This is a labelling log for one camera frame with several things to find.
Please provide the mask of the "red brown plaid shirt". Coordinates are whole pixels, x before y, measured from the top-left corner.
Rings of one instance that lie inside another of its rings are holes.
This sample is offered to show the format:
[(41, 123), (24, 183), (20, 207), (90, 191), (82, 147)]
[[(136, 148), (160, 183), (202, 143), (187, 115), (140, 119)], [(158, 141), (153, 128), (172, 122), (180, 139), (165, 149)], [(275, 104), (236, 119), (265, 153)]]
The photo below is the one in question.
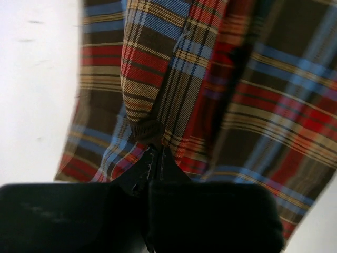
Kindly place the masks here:
[(111, 182), (151, 140), (193, 180), (257, 183), (289, 239), (336, 173), (336, 1), (84, 1), (55, 180)]

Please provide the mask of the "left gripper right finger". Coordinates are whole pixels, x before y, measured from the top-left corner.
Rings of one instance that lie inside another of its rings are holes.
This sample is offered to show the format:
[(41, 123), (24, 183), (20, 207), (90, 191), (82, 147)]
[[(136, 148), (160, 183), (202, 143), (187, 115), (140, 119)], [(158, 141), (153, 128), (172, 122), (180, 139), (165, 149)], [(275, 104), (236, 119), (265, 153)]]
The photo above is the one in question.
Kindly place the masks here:
[(283, 226), (269, 191), (257, 184), (193, 182), (169, 148), (148, 192), (148, 239), (156, 252), (280, 252)]

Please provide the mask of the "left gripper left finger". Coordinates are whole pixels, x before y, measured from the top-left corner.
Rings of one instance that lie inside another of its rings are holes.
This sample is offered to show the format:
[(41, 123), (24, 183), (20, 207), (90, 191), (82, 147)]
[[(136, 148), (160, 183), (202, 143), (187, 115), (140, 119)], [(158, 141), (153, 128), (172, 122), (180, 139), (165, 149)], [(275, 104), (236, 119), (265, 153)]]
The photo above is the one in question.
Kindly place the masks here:
[(157, 162), (148, 148), (110, 183), (1, 187), (1, 252), (146, 252), (141, 188)]

